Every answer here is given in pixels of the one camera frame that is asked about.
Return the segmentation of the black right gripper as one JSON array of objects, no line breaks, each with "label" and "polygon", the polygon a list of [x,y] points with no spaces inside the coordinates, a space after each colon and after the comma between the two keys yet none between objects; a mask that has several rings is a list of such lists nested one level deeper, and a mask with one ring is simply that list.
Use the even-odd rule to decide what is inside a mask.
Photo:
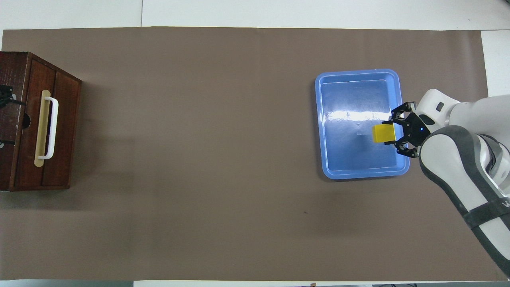
[{"label": "black right gripper", "polygon": [[[394,146],[397,154],[409,158],[419,157],[420,153],[417,147],[422,146],[423,142],[430,135],[426,124],[414,113],[415,109],[416,102],[410,101],[391,110],[388,124],[401,125],[403,138],[384,142],[384,145]],[[408,148],[407,144],[411,144],[414,147]]]}]

